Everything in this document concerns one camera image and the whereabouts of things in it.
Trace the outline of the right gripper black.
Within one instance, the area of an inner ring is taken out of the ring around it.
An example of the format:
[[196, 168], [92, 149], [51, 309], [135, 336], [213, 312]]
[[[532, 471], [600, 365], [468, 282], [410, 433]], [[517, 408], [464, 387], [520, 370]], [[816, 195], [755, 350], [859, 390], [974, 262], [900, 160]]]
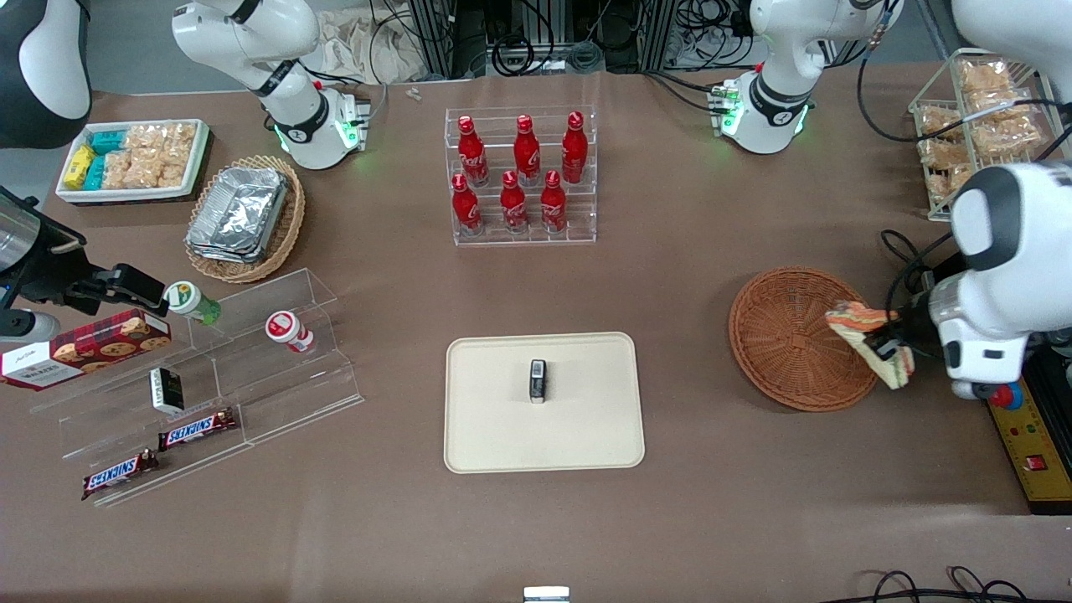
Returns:
[[84, 247], [80, 233], [43, 225], [19, 264], [18, 294], [35, 304], [65, 304], [86, 317], [95, 317], [103, 304], [168, 306], [164, 283], [129, 264], [100, 270], [100, 281], [85, 280], [95, 270]]

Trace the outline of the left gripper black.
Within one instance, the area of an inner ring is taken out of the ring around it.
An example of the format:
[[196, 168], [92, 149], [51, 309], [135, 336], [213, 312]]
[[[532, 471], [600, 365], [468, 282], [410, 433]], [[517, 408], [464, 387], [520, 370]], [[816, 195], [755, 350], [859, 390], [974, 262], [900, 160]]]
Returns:
[[887, 313], [887, 326], [893, 333], [869, 333], [868, 348], [879, 359], [890, 359], [900, 343], [927, 356], [943, 356], [941, 337], [930, 320], [930, 295], [915, 295], [900, 305], [899, 310]]

